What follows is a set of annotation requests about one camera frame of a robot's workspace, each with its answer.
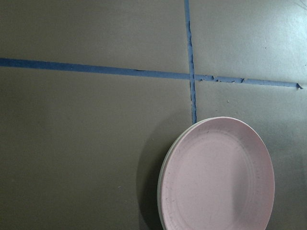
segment round dish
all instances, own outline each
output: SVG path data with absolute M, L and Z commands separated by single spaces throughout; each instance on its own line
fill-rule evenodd
M 274 173 L 259 135 L 230 117 L 200 121 L 174 142 L 158 182 L 165 230 L 265 230 Z

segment blue painter's tape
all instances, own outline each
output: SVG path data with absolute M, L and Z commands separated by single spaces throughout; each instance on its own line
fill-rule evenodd
M 245 79 L 245 78 L 231 78 L 231 77 L 214 77 L 210 75 L 195 75 L 195 80 L 198 81 L 218 81 L 228 83 L 242 83 L 252 85 L 271 85 L 271 86 L 284 86 L 284 87 L 295 87 L 303 89 L 296 82 L 285 82 L 285 81 L 274 81 L 274 80 L 258 80 L 258 79 Z
M 90 66 L 90 65 L 81 65 L 81 64 L 69 64 L 69 63 L 9 59 L 9 58 L 0 58 L 0 66 L 30 68 L 30 69 L 76 71 L 76 72 L 88 72 L 88 73 L 118 74 L 118 75 L 155 77 L 155 78 L 171 78 L 171 79 L 185 79 L 185 80 L 190 79 L 189 74 L 186 73 L 123 69 L 123 68 L 104 67 L 104 66 Z
M 195 92 L 195 78 L 194 78 L 192 33 L 191 33 L 191 28 L 190 28 L 189 0 L 184 1 L 184 7 L 185 7 L 186 30 L 187 30 L 187 40 L 188 40 L 189 79 L 190 79 L 190 93 L 191 93 L 191 100 L 192 100 L 192 123 L 195 124 L 197 122 L 196 92 Z

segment stack of plates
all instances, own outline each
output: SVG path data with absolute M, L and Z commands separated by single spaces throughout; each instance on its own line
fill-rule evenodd
M 158 183 L 165 230 L 264 230 L 274 173 L 259 135 L 230 117 L 187 129 L 165 157 Z

